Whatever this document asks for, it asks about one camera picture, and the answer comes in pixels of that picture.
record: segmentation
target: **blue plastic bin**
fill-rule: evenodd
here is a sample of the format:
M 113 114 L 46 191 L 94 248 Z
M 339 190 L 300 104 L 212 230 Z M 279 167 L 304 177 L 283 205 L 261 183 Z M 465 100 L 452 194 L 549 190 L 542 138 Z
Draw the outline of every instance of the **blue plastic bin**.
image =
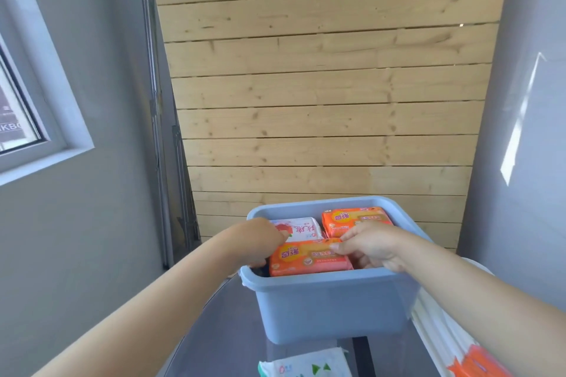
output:
M 247 216 L 266 219 L 314 217 L 328 209 L 380 206 L 393 223 L 430 241 L 400 206 L 382 196 L 270 204 Z M 275 344 L 323 338 L 350 338 L 403 330 L 415 303 L 418 283 L 407 274 L 369 268 L 298 276 L 261 277 L 240 269 L 254 290 L 267 337 Z

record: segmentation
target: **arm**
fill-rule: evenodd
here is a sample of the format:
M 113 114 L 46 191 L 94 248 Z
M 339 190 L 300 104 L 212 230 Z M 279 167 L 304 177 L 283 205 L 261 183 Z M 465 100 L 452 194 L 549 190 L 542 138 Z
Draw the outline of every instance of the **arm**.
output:
M 514 376 L 566 375 L 566 314 L 440 246 L 386 224 L 358 225 L 338 252 L 411 274 Z
M 154 377 L 216 288 L 286 238 L 253 219 L 222 231 L 97 324 L 35 377 Z

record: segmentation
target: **table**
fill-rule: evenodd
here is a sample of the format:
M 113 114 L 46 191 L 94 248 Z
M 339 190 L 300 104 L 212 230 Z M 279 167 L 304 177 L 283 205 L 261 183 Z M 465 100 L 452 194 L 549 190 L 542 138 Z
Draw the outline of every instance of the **table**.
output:
M 439 377 L 411 321 L 396 335 L 275 345 L 265 336 L 255 293 L 238 275 L 225 282 L 178 345 L 165 377 L 258 376 L 259 361 L 341 346 L 354 377 Z

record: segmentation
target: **glass tabletop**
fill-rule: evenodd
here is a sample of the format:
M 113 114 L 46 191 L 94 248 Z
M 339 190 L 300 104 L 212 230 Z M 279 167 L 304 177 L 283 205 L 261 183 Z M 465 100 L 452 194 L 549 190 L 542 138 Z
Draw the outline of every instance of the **glass tabletop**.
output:
M 439 377 L 411 321 L 399 334 L 275 345 L 265 336 L 255 292 L 239 276 L 210 299 L 184 337 L 165 377 L 255 376 L 259 361 L 274 361 L 341 346 L 354 377 Z

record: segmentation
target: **hand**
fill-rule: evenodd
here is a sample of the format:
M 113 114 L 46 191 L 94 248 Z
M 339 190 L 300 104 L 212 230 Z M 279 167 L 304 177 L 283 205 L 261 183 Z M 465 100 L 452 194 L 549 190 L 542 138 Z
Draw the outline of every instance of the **hand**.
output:
M 227 242 L 227 247 L 236 253 L 241 266 L 262 267 L 265 259 L 285 243 L 289 235 L 279 231 L 267 219 L 256 217 L 233 225 L 215 237 Z
M 349 255 L 355 268 L 386 267 L 405 271 L 396 250 L 402 239 L 414 234 L 381 222 L 364 222 L 344 234 L 342 243 L 330 245 L 340 255 Z

